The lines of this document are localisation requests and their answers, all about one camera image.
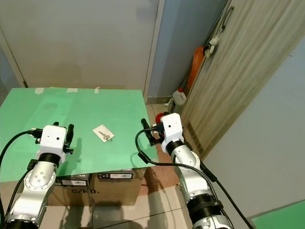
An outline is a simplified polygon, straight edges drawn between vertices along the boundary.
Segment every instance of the brown mat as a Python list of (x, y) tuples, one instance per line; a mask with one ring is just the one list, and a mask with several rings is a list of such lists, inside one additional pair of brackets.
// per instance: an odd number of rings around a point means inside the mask
[[(161, 145), (157, 145), (159, 162), (171, 163), (168, 153), (161, 150)], [(174, 167), (154, 166), (146, 169), (139, 196), (151, 194), (161, 189), (176, 186), (179, 179), (174, 171)]]

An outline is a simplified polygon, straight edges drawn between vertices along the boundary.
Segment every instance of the green table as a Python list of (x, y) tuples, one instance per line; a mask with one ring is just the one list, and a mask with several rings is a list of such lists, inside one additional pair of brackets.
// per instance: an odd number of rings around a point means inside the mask
[[(0, 149), (19, 132), (57, 121), (60, 126), (74, 124), (74, 153), (66, 156), (58, 176), (151, 166), (137, 156), (134, 143), (136, 133), (142, 129), (141, 119), (149, 122), (142, 92), (96, 92), (78, 89), (68, 93), (67, 88), (44, 88), (43, 93), (36, 94), (35, 88), (11, 90), (0, 108)], [(92, 131), (102, 124), (114, 134), (112, 141), (104, 143)], [(149, 146), (145, 135), (140, 136), (139, 143), (151, 158), (157, 158), (156, 148)], [(34, 138), (18, 138), (2, 162), (1, 182), (19, 180), (38, 149)]]

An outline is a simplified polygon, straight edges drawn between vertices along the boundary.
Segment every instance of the tape strip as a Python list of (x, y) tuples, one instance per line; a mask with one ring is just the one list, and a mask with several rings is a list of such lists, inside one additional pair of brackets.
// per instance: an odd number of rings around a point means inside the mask
[(97, 94), (97, 93), (99, 92), (99, 88), (100, 88), (100, 87), (96, 87), (96, 88), (94, 89), (94, 93), (95, 93), (95, 94)]
[(36, 94), (42, 94), (43, 90), (44, 90), (44, 87), (38, 87), (38, 88), (36, 88), (35, 93)]
[(69, 92), (77, 92), (78, 88), (68, 88), (67, 93)]

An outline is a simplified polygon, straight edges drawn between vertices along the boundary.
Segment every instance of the key tag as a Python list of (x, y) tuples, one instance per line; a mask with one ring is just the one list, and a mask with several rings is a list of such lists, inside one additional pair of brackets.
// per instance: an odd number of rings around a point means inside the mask
[(114, 134), (111, 133), (110, 130), (107, 129), (104, 125), (100, 125), (99, 127), (93, 129), (93, 132), (103, 141), (112, 141)]

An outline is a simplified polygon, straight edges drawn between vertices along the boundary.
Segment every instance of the white bottle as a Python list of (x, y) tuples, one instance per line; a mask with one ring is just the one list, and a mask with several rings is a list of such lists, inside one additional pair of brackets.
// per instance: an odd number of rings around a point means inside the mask
[(180, 114), (185, 102), (186, 102), (186, 96), (183, 92), (183, 89), (179, 88), (177, 91), (173, 93), (173, 97), (168, 106), (168, 112)]

